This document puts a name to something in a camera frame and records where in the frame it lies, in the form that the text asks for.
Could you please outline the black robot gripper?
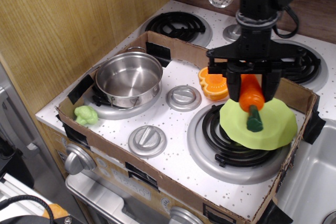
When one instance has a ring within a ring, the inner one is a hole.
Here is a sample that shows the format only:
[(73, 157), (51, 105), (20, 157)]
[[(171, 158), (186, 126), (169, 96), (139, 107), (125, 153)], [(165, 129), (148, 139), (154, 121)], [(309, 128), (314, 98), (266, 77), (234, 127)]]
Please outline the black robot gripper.
[(277, 18), (253, 20), (238, 19), (239, 38), (226, 46), (207, 51), (208, 72), (227, 78), (230, 98), (238, 102), (241, 74), (262, 75), (265, 102), (273, 99), (281, 77), (286, 72), (299, 72), (306, 50), (300, 46), (281, 44), (271, 39), (277, 31)]

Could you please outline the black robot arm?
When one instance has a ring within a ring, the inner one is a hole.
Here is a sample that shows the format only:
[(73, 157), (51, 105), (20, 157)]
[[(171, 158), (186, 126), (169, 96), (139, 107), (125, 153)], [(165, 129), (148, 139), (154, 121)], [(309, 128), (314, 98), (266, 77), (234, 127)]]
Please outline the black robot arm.
[[(261, 89), (265, 101), (270, 101), (287, 71), (299, 71), (298, 62), (307, 53), (305, 49), (281, 44), (271, 39), (282, 11), (292, 13), (293, 0), (240, 0), (236, 20), (241, 28), (240, 37), (233, 43), (208, 50), (208, 72), (222, 74), (227, 79), (229, 96), (240, 98), (242, 74), (262, 76)], [(296, 63), (284, 62), (294, 58)]]

